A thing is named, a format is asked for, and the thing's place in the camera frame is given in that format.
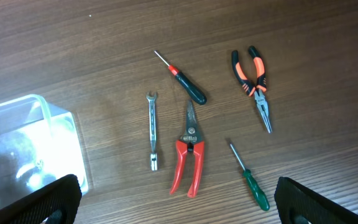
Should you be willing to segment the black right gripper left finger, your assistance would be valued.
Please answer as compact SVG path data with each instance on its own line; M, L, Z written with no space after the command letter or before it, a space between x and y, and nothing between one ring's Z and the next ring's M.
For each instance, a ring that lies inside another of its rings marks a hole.
M0 210L0 223L72 224L82 193L77 176L68 174Z

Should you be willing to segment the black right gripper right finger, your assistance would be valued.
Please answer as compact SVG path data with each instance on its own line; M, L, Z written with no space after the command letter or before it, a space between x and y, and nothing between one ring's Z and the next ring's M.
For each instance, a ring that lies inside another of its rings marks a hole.
M353 224L358 215L288 177L278 179L274 199L284 224Z

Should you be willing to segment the green handled screwdriver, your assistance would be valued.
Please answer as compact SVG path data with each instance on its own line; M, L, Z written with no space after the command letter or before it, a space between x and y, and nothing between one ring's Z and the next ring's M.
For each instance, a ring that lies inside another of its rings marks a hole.
M263 211L269 211L270 204L265 192L260 188L257 181L253 178L251 171L246 168L234 144L230 142L229 147L231 148L232 152L234 153L234 156L236 157L240 167L243 170L242 176L243 178L245 178L255 202Z

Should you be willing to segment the silver combination wrench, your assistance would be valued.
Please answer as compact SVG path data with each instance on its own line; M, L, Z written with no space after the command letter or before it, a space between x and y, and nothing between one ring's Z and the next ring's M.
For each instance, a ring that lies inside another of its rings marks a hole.
M150 136L150 167L152 171L158 170L158 155L156 151L157 143L157 132L156 132L156 119L155 119L155 100L157 94L151 95L150 93L146 94L146 98L149 102L149 136Z

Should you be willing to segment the orange black needle-nose pliers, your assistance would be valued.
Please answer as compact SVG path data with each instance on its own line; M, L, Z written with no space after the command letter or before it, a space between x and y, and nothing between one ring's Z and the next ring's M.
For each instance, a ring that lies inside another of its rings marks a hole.
M239 53L237 50L233 50L231 52L232 69L237 78L237 81L240 83L242 89L245 91L245 94L249 97L254 97L256 107L260 113L262 121L264 122L266 130L269 134L271 134L272 125L270 122L269 104L264 95L264 93L267 91L264 62L259 51L253 45L248 48L248 53L252 57L256 68L256 84L253 84L252 81L248 79L243 72L239 62Z

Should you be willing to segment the red handled snips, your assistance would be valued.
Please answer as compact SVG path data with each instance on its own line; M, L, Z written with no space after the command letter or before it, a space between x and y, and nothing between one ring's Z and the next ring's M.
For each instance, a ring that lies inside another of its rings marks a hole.
M186 107L185 132L175 143L177 151L177 165L170 189L170 195L174 194L180 186L183 171L185 169L186 156L193 154L195 157L195 167L193 180L188 190L187 196L196 197L201 183L204 161L204 140L198 127L194 106L188 100Z

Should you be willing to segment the red black screwdriver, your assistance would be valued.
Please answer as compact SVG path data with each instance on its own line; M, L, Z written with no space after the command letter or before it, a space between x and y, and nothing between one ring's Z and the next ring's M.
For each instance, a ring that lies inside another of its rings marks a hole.
M205 105L207 102L206 95L198 88L181 70L177 69L175 66L170 64L165 58L160 55L157 50L154 50L154 53L160 58L163 63L168 67L169 71L175 77L175 79L180 83L180 85L186 90L190 98L199 105Z

